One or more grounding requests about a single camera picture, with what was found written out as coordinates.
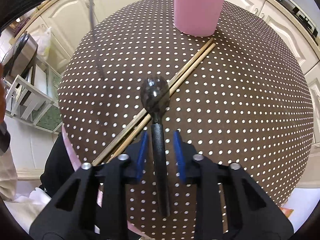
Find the person's left hand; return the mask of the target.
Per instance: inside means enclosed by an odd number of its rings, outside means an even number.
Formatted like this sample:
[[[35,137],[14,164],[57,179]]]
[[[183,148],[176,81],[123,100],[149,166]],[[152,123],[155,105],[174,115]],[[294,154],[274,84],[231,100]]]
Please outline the person's left hand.
[[[0,122],[4,121],[4,117],[5,117],[5,109],[6,109],[6,100],[5,100],[5,89],[4,89],[4,85],[3,85],[3,79],[2,79],[2,75],[3,75],[3,66],[0,66]]]

